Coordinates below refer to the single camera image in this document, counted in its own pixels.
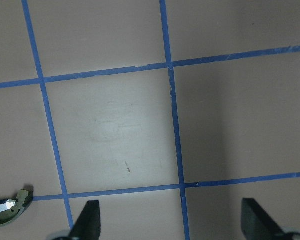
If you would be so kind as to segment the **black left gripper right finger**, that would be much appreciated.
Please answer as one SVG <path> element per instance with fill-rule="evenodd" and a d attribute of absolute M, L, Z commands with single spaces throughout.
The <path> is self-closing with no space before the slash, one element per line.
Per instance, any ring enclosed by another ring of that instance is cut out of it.
<path fill-rule="evenodd" d="M 284 240 L 285 233 L 254 198 L 241 201 L 241 231 L 246 240 Z"/>

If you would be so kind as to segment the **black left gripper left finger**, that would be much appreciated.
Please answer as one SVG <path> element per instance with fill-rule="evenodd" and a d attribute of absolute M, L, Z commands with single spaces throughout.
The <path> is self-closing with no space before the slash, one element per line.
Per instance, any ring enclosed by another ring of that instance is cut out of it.
<path fill-rule="evenodd" d="M 88 201 L 68 238 L 70 240 L 99 240 L 100 239 L 100 202 Z"/>

